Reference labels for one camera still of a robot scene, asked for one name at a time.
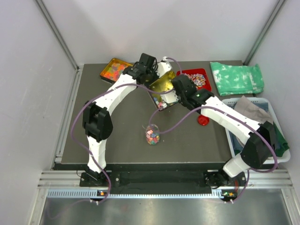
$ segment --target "green tie-dye cloth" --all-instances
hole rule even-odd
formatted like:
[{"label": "green tie-dye cloth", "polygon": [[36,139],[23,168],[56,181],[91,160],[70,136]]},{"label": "green tie-dye cloth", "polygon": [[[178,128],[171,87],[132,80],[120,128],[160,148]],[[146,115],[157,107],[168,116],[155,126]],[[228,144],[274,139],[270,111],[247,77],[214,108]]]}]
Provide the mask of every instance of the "green tie-dye cloth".
[{"label": "green tie-dye cloth", "polygon": [[258,64],[248,67],[211,62],[210,66],[220,96],[253,94],[263,91],[264,82]]}]

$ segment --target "orange tray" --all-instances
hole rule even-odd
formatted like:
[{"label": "orange tray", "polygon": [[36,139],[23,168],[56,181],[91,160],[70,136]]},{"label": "orange tray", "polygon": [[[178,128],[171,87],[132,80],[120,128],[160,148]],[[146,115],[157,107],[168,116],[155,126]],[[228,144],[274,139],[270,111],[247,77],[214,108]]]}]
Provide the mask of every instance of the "orange tray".
[{"label": "orange tray", "polygon": [[129,66],[132,65],[128,62],[113,58],[100,73],[100,77],[105,81],[115,83],[122,74],[123,70]]}]

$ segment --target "red tray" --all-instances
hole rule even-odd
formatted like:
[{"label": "red tray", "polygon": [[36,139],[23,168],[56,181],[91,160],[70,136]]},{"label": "red tray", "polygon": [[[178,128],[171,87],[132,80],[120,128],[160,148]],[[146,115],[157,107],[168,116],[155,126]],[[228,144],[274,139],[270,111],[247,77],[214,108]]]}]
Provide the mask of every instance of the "red tray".
[{"label": "red tray", "polygon": [[202,68],[200,68],[200,69],[187,69],[187,70],[183,70],[182,72],[183,72],[184,74],[202,74],[202,75],[204,75],[204,77],[205,77],[205,79],[206,79],[205,85],[202,86],[202,87],[197,87],[197,89],[200,90],[201,88],[205,88],[206,90],[211,91],[210,81],[209,81],[209,79],[208,79],[208,77],[207,77],[207,75],[206,75],[205,69],[202,69]]}]

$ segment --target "blue cloth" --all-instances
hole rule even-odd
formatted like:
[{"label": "blue cloth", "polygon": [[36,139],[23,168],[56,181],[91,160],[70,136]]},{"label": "blue cloth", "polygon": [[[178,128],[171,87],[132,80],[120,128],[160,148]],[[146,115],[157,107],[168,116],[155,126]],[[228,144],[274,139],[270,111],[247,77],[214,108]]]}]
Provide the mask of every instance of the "blue cloth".
[{"label": "blue cloth", "polygon": [[[267,113],[269,112],[269,104],[268,103],[253,103],[253,104],[260,107],[261,109],[263,109]],[[233,133],[231,133],[230,131],[229,131],[229,135],[230,135],[230,138],[231,138],[234,153],[236,155],[236,154],[240,153],[243,150],[244,147],[241,146],[241,144],[238,142],[237,137]],[[280,144],[276,142],[275,149],[277,149],[279,147],[280,147]]]}]

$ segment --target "white wall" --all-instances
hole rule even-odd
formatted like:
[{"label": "white wall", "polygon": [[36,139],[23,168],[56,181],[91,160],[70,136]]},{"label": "white wall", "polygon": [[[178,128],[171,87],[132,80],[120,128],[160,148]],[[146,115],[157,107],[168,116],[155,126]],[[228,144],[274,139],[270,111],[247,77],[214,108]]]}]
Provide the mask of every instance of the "white wall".
[{"label": "white wall", "polygon": [[285,164],[300,198],[300,1],[288,0],[256,53],[267,98],[291,148]]},{"label": "white wall", "polygon": [[277,0],[44,0],[79,64],[244,60]]},{"label": "white wall", "polygon": [[0,224],[29,218],[75,70],[33,0],[0,7]]}]

